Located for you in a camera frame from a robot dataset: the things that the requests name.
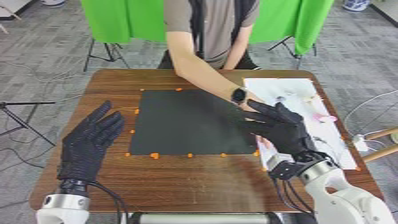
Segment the black glove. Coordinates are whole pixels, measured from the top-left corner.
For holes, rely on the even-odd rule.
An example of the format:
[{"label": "black glove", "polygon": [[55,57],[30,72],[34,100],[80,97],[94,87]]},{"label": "black glove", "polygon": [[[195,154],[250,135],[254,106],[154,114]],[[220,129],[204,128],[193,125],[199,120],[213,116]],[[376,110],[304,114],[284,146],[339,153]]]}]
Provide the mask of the black glove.
[{"label": "black glove", "polygon": [[249,100],[247,105],[259,113],[245,111],[245,117],[256,120],[245,121],[245,127],[252,134],[270,140],[279,153],[295,156],[300,152],[314,150],[302,116],[289,111],[282,103],[272,107]]},{"label": "black glove", "polygon": [[85,117],[62,140],[58,179],[96,181],[106,148],[121,134],[124,118],[121,113],[105,114],[112,108],[106,101]]}]

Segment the person's arm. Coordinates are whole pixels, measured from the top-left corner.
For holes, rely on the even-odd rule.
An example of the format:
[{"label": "person's arm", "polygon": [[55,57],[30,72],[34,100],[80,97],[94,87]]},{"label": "person's arm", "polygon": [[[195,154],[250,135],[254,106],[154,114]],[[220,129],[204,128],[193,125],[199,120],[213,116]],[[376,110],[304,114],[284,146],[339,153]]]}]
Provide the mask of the person's arm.
[{"label": "person's arm", "polygon": [[[231,102],[233,91],[240,86],[225,79],[208,63],[195,56],[193,40],[188,32],[167,32],[167,47],[177,76],[206,92]],[[247,99],[259,100],[250,92],[247,92]]]},{"label": "person's arm", "polygon": [[245,53],[247,45],[249,45],[250,34],[252,34],[252,25],[240,28],[238,37],[236,37],[231,52],[227,55],[224,70],[233,70],[238,65],[238,62]]}]

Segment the gray t-shirt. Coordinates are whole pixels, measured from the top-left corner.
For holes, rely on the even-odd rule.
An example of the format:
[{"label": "gray t-shirt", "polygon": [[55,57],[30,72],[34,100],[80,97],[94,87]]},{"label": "gray t-shirt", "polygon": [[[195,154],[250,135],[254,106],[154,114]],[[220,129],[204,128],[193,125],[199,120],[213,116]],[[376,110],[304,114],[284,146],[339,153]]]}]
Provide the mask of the gray t-shirt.
[{"label": "gray t-shirt", "polygon": [[[234,28],[234,0],[204,1],[204,61],[215,69],[222,68],[231,50],[231,32]],[[192,5],[188,0],[163,1],[167,32],[192,33],[190,18]],[[259,14],[259,0],[256,0],[241,27],[252,25]]]}]

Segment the robotic arm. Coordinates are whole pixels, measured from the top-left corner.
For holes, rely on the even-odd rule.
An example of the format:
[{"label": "robotic arm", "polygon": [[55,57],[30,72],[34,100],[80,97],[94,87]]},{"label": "robotic arm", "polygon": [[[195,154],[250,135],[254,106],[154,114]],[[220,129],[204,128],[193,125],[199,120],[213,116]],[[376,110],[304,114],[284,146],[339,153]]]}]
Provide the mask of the robotic arm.
[{"label": "robotic arm", "polygon": [[249,100],[259,112],[245,112],[250,132],[265,137],[279,150],[266,161],[272,179],[295,176],[314,200],[314,217],[320,224],[394,224],[384,201],[350,185],[344,172],[328,155],[316,151],[305,131],[302,116],[284,105],[275,107]]},{"label": "robotic arm", "polygon": [[60,184],[35,214],[39,224],[83,224],[89,219],[87,185],[99,185],[96,175],[103,157],[124,127],[119,112],[103,118],[110,108],[106,101],[62,140]]},{"label": "robotic arm", "polygon": [[[318,223],[394,224],[385,203],[368,191],[350,185],[339,166],[327,154],[314,149],[302,116],[281,103],[272,107],[249,100],[249,106],[257,112],[245,112],[247,118],[254,120],[245,121],[245,126],[249,131],[270,140],[279,149],[279,153],[266,162],[268,174],[273,180],[300,178],[314,200],[312,210]],[[106,148],[124,126],[119,112],[103,118],[108,110],[110,102],[105,102],[62,140],[57,177],[60,185],[55,194],[44,198],[42,208],[37,211],[39,224],[87,222],[90,203],[87,185],[98,185],[96,175]],[[334,188],[334,193],[327,192],[327,187]]]}]

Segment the smartwatch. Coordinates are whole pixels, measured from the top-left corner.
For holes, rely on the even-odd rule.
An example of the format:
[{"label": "smartwatch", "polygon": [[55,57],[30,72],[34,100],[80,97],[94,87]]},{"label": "smartwatch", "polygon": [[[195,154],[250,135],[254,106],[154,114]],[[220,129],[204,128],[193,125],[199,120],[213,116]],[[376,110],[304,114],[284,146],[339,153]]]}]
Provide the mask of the smartwatch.
[{"label": "smartwatch", "polygon": [[245,96],[247,96],[247,91],[245,89],[238,88],[233,91],[233,96],[231,96],[231,101],[236,105],[240,105],[245,102]]}]

